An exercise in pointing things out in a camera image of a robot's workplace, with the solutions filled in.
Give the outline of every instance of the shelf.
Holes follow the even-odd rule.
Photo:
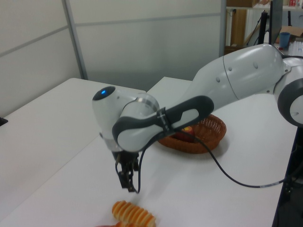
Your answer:
[[[270,4],[261,5],[257,4],[254,7],[232,7],[227,6],[227,9],[270,9]],[[296,8],[295,6],[283,6],[283,11],[299,11],[303,12],[302,8]]]

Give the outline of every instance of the white table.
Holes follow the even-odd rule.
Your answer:
[[[149,93],[165,106],[180,97],[189,83],[163,78]],[[273,96],[251,96],[214,115],[227,126],[214,154],[231,176],[249,184],[284,178],[296,127],[281,117]],[[221,173],[208,154],[188,155],[155,143],[143,159],[142,191],[128,193],[121,189],[111,152],[96,137],[2,220],[0,227],[115,224],[111,207],[119,200],[152,212],[159,227],[270,227],[281,187],[239,186]]]
[[[0,127],[0,221],[98,136],[91,100],[107,86],[69,79],[5,117],[9,122]]]

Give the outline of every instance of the blue cup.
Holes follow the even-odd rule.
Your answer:
[[[288,46],[290,33],[289,32],[281,32],[280,33],[280,44],[279,46],[285,48]]]

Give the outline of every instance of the white wall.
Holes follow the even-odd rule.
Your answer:
[[[61,0],[0,1],[0,116],[80,78]]]
[[[149,90],[164,76],[191,80],[219,57],[222,0],[67,3],[89,80]]]

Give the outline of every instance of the cardboard box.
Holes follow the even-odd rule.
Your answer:
[[[300,37],[303,35],[303,28],[293,26],[282,26],[280,32],[289,32],[291,35]]]
[[[226,6],[252,8],[258,2],[259,0],[226,0]]]

